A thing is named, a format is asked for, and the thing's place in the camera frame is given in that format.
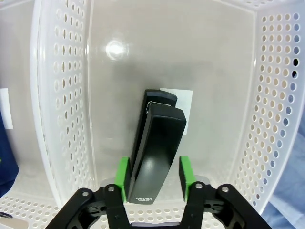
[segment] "white plastic basket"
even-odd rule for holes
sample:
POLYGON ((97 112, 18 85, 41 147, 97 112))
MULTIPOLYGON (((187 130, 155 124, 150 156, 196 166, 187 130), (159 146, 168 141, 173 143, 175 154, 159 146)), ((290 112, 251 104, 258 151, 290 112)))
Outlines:
MULTIPOLYGON (((174 88, 193 90, 177 154, 214 187, 235 185, 261 213, 303 110, 304 9, 301 0, 36 0, 25 92, 45 172, 40 159, 19 160, 25 169, 0 209, 44 228, 78 188, 115 177, 130 156, 144 90, 174 88), (29 196, 24 182, 40 183, 45 196, 29 196), (13 208, 10 198, 21 197, 13 208)), ((126 205, 130 222, 180 220, 179 185, 176 158, 154 205, 126 205)), ((97 224, 108 227, 105 217, 97 224)), ((203 228, 221 225, 205 214, 203 228)))

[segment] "white card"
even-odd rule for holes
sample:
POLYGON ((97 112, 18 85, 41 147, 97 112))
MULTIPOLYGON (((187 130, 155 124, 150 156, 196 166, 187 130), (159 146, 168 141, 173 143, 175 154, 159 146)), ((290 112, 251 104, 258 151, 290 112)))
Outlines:
POLYGON ((0 110, 5 129, 14 129, 10 114, 10 100, 8 88, 0 88, 0 110))
POLYGON ((186 119, 186 126, 183 132, 183 135, 187 134, 187 128, 189 124, 190 112, 191 112, 191 104, 193 91, 191 90, 179 90, 179 89, 168 89, 168 88, 160 88, 161 91, 169 92, 177 96, 177 104, 176 107, 183 110, 184 116, 186 119))

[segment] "navy cloth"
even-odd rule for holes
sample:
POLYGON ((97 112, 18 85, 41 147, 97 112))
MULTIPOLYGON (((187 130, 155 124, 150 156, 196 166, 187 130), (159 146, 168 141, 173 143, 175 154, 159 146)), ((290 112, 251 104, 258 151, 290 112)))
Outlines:
POLYGON ((13 186, 19 168, 6 135, 0 112, 0 197, 13 186))

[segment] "blue fabric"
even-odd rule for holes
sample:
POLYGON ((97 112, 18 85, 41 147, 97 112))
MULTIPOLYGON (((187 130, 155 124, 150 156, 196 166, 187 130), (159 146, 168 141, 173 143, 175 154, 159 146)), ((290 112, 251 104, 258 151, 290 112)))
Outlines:
POLYGON ((6 135, 0 112, 0 197, 13 186, 19 168, 6 135))
POLYGON ((305 112, 285 170, 262 216, 273 229, 305 228, 305 112))

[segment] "basket floor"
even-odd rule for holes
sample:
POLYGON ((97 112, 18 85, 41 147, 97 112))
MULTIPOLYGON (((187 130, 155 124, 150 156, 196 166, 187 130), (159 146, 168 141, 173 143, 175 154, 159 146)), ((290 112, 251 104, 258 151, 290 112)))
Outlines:
MULTIPOLYGON (((177 154, 190 156, 212 184, 225 182, 247 109, 253 32, 253 14, 210 0, 94 1, 89 68, 99 182, 131 155, 143 92, 159 88, 193 90, 177 154)), ((159 199, 182 197, 177 159, 159 199)))

